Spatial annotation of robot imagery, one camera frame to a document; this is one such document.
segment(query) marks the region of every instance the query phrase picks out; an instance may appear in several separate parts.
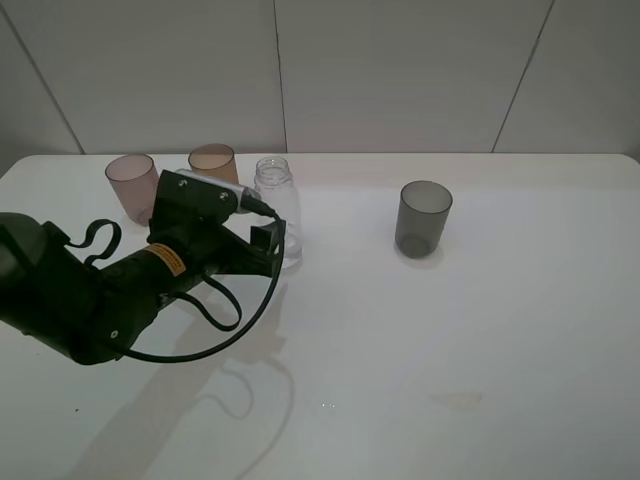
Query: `clear plastic bottle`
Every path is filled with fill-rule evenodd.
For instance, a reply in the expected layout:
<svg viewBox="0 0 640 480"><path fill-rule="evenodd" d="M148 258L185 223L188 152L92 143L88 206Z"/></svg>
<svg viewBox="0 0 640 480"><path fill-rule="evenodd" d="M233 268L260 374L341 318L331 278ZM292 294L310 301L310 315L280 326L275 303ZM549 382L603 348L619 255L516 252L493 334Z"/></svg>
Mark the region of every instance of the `clear plastic bottle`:
<svg viewBox="0 0 640 480"><path fill-rule="evenodd" d="M256 165L255 189L262 200L287 222L283 268L302 258L300 194L289 164L282 157L265 157Z"/></svg>

